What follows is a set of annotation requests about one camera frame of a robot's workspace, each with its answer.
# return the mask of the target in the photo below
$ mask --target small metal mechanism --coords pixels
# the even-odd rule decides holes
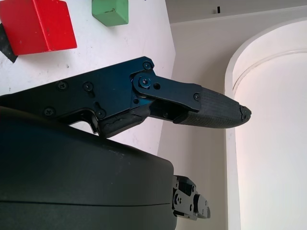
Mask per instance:
[[[93,90],[93,84],[88,81],[83,84],[83,89],[87,92],[90,92]]]
[[[196,185],[185,176],[173,178],[173,210],[178,217],[197,220],[211,217],[207,200],[196,191]]]
[[[142,82],[144,79],[150,79],[153,87],[148,85],[144,87]],[[198,112],[201,109],[201,103],[193,98],[195,93],[202,91],[200,85],[181,83],[149,73],[139,73],[133,79],[133,86],[139,94],[162,99],[163,101],[172,101],[194,112]]]
[[[55,114],[55,109],[52,107],[48,107],[44,110],[45,116],[53,116]]]
[[[150,62],[145,61],[144,64],[143,64],[143,67],[144,67],[144,69],[151,69],[152,65],[150,64]]]
[[[149,88],[150,85],[151,85],[150,78],[148,78],[148,77],[141,77],[141,78],[140,78],[140,85],[141,85],[143,88]]]
[[[68,84],[67,82],[61,80],[57,83],[57,88],[59,90],[66,90],[68,88]]]

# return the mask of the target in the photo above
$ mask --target textured grip pad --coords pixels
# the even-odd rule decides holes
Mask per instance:
[[[232,128],[246,123],[251,111],[223,94],[203,88],[201,110],[188,111],[174,120],[175,124],[208,128]]]

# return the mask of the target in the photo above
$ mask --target metal bracket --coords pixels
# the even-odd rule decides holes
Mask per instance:
[[[208,201],[196,191],[196,185],[189,178],[174,176],[173,210],[179,217],[197,220],[211,217]]]
[[[198,112],[201,109],[200,101],[194,98],[194,95],[198,95],[202,91],[202,87],[197,84],[161,78],[152,71],[138,73],[133,78],[133,87],[141,95],[176,103],[193,112]]]

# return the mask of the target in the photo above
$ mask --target wooden block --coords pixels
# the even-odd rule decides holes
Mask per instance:
[[[105,26],[129,23],[128,0],[92,0],[92,15]]]
[[[77,47],[64,1],[0,1],[0,19],[15,55]]]

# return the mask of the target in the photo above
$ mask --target white table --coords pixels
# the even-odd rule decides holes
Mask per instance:
[[[0,95],[100,69],[142,56],[158,76],[171,78],[175,48],[165,0],[129,0],[129,24],[105,27],[92,16],[90,0],[66,0],[77,49],[23,55],[15,63],[0,52]],[[86,123],[74,127],[89,131]],[[112,140],[157,155],[162,121],[147,118]]]

